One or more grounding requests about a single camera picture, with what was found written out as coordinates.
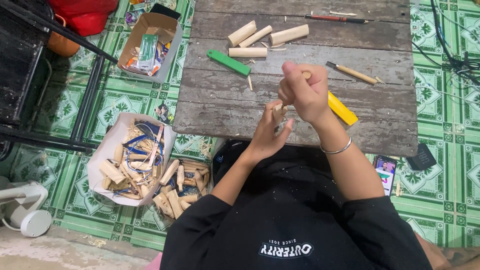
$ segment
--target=hand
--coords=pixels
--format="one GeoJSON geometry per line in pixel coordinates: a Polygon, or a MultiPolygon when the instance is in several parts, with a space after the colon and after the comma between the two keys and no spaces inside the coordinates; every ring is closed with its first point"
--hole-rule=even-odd
{"type": "Polygon", "coordinates": [[[283,126],[279,135],[275,135],[275,121],[273,119],[272,109],[275,105],[282,103],[276,100],[265,105],[265,110],[260,122],[258,123],[253,139],[242,155],[246,155],[255,165],[263,159],[271,157],[277,153],[287,141],[288,135],[292,132],[294,119],[289,119],[283,126]]]}
{"type": "Polygon", "coordinates": [[[319,65],[285,62],[283,74],[293,93],[280,89],[278,96],[282,100],[294,100],[293,106],[302,120],[313,124],[324,116],[332,114],[328,106],[327,70],[319,65]],[[312,75],[306,80],[302,73],[308,71],[312,75]]]}

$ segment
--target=metal frame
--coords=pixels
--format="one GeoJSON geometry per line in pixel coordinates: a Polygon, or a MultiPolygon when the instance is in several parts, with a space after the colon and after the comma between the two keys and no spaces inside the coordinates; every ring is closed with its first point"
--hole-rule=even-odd
{"type": "Polygon", "coordinates": [[[92,73],[90,74],[85,93],[82,98],[82,103],[78,109],[78,115],[75,120],[75,124],[73,125],[73,131],[69,139],[38,134],[2,125],[0,125],[0,139],[35,146],[53,147],[91,153],[93,149],[98,147],[98,145],[84,142],[83,138],[88,125],[88,118],[92,113],[93,103],[95,97],[97,96],[96,90],[98,88],[98,81],[100,79],[105,60],[109,60],[114,64],[117,64],[118,60],[108,53],[102,51],[95,45],[91,44],[85,38],[79,36],[70,29],[63,27],[56,21],[50,22],[22,7],[15,5],[8,0],[0,0],[0,7],[6,9],[7,11],[37,28],[41,29],[42,27],[46,27],[97,54],[92,68],[92,73]]]}

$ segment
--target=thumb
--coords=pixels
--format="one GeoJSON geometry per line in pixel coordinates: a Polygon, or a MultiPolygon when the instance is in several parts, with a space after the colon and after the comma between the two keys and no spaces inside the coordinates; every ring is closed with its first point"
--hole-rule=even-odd
{"type": "Polygon", "coordinates": [[[282,146],[286,143],[288,136],[292,133],[293,123],[295,119],[290,118],[285,125],[283,125],[282,132],[275,138],[277,144],[281,144],[282,146]]]}
{"type": "Polygon", "coordinates": [[[290,85],[290,88],[293,90],[297,98],[301,97],[302,93],[304,93],[307,89],[310,88],[307,80],[302,75],[302,71],[298,68],[296,64],[287,61],[283,63],[282,70],[285,79],[288,82],[288,85],[290,85]]]}

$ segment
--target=green tile floor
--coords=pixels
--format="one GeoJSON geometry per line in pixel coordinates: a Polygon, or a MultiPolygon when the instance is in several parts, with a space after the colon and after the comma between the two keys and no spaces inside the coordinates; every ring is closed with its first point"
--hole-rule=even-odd
{"type": "MultiPolygon", "coordinates": [[[[89,123],[91,142],[99,143],[106,126],[113,124],[122,111],[154,115],[154,108],[163,101],[175,112],[195,2],[159,2],[182,14],[184,28],[168,80],[160,85],[131,78],[107,62],[100,83],[103,91],[96,99],[89,123]]],[[[119,57],[130,32],[124,21],[125,11],[130,8],[128,0],[120,0],[105,30],[88,39],[119,57]]],[[[450,20],[480,34],[480,8],[470,0],[440,1],[440,8],[450,20]]],[[[452,54],[468,51],[470,57],[480,58],[478,36],[475,38],[443,16],[441,23],[452,54]]],[[[435,36],[428,0],[412,4],[410,28],[414,42],[430,57],[445,60],[435,36]]],[[[392,200],[402,218],[432,243],[480,246],[480,88],[460,84],[456,75],[452,78],[449,70],[431,64],[417,50],[413,57],[419,141],[429,146],[438,165],[413,172],[401,159],[396,182],[401,181],[404,193],[392,200]]],[[[60,137],[70,135],[93,60],[93,53],[80,48],[68,61],[54,63],[54,75],[36,131],[60,137]]],[[[178,135],[173,156],[209,160],[215,141],[204,136],[178,135]]],[[[118,206],[93,194],[87,183],[88,160],[89,156],[84,154],[22,145],[13,160],[10,179],[38,179],[49,190],[43,209],[51,212],[55,225],[163,250],[167,223],[156,209],[118,206]]]]}

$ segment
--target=red bag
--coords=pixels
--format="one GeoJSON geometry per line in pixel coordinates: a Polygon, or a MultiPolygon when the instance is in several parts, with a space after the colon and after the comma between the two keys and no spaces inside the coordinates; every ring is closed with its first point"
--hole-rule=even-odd
{"type": "Polygon", "coordinates": [[[102,32],[108,14],[117,7],[118,0],[49,0],[55,14],[81,36],[102,32]]]}

